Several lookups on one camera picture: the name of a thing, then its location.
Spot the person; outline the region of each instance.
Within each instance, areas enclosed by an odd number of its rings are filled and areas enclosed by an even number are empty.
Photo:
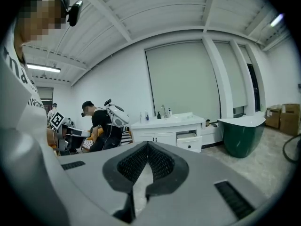
[[[47,115],[48,121],[50,121],[50,119],[55,115],[55,113],[57,113],[57,104],[53,103],[52,104],[52,110],[50,110],[48,112],[48,115]]]
[[[58,138],[55,130],[47,129],[47,115],[26,65],[23,45],[40,40],[50,29],[59,29],[66,21],[69,3],[70,0],[25,0],[0,45],[0,75],[5,82],[5,89],[0,89],[5,98],[0,127],[29,134],[42,150],[57,144]]]
[[[90,152],[97,152],[117,147],[121,142],[121,129],[113,126],[106,110],[97,108],[91,101],[82,105],[83,113],[92,116],[92,137],[93,145]],[[98,136],[98,126],[101,126],[103,133]]]

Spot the fluorescent light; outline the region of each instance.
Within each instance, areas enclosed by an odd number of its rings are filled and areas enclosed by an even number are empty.
[[[50,71],[50,72],[55,72],[55,73],[60,73],[60,71],[61,71],[61,69],[58,69],[58,68],[43,66],[43,65],[35,65],[35,64],[27,64],[27,67],[29,69],[45,70],[45,71]]]
[[[272,26],[272,27],[274,27],[274,26],[276,26],[280,21],[281,21],[281,19],[284,17],[284,14],[283,13],[281,13],[281,14],[279,14],[277,17],[275,17],[275,19],[270,23],[270,25]]]

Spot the bottle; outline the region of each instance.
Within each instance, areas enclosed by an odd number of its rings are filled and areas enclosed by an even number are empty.
[[[171,109],[168,109],[168,117],[170,118],[173,115],[173,113],[171,112]]]
[[[149,113],[147,111],[145,111],[145,121],[149,121]]]

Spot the cardboard box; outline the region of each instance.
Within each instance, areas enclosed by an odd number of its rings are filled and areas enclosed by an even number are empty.
[[[299,134],[300,105],[283,104],[280,115],[280,131],[296,136]]]
[[[300,115],[299,104],[283,104],[281,113],[294,113]]]
[[[267,126],[271,126],[271,127],[276,128],[276,129],[279,129],[280,114],[281,114],[281,107],[279,107],[277,105],[274,105],[274,106],[271,106],[271,107],[267,108],[265,124]]]

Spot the black cable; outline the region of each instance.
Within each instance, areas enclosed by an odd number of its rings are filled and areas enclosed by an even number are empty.
[[[298,160],[291,159],[291,158],[286,154],[286,152],[285,152],[285,146],[286,146],[290,141],[294,140],[294,139],[297,138],[297,137],[301,137],[301,134],[298,134],[298,135],[292,137],[291,139],[289,139],[287,142],[284,143],[283,148],[282,148],[283,156],[284,156],[289,162],[291,162],[291,163],[297,163],[297,162],[299,161],[299,159],[298,159]]]

